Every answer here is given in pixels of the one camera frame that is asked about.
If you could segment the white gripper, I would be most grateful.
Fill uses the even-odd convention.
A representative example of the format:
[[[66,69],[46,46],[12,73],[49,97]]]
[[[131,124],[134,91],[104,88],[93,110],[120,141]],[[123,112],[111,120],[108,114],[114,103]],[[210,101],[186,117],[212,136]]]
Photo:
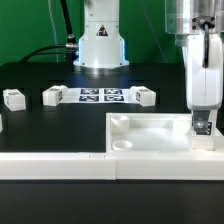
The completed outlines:
[[[208,110],[218,110],[223,98],[223,45],[218,34],[209,35],[208,67],[203,67],[204,35],[189,35],[182,48],[186,74],[187,106],[193,111],[197,134],[208,131]]]

